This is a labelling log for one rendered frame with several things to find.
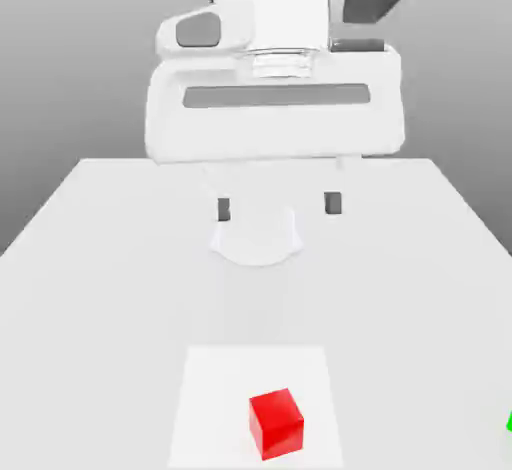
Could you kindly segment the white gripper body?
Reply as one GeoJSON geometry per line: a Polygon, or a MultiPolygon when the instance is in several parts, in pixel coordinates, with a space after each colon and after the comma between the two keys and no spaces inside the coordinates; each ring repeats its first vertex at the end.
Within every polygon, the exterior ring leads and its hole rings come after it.
{"type": "Polygon", "coordinates": [[[387,155],[405,140],[401,57],[187,51],[150,79],[145,147],[157,163],[387,155]]]}

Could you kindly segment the small red cube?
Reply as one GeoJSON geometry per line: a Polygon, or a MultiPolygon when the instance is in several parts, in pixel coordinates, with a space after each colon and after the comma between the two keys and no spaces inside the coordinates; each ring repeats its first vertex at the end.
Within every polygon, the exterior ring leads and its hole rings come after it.
{"type": "Polygon", "coordinates": [[[303,449],[304,417],[288,388],[249,399],[249,429],[263,461],[303,449]]]}

